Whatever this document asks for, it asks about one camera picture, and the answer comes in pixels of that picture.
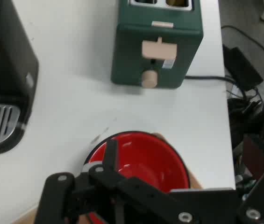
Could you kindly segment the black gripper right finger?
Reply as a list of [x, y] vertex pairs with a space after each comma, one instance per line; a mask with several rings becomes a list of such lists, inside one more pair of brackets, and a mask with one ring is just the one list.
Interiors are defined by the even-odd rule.
[[244, 201], [232, 189], [166, 194], [136, 178], [120, 183], [119, 191], [144, 223], [264, 224], [264, 175]]

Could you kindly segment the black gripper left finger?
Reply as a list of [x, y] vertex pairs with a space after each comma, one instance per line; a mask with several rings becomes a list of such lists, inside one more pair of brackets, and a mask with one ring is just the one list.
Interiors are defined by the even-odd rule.
[[77, 224], [90, 213], [108, 224], [117, 222], [115, 186], [118, 182], [118, 142], [108, 139], [102, 163], [74, 177], [71, 173], [49, 176], [38, 205], [36, 224]]

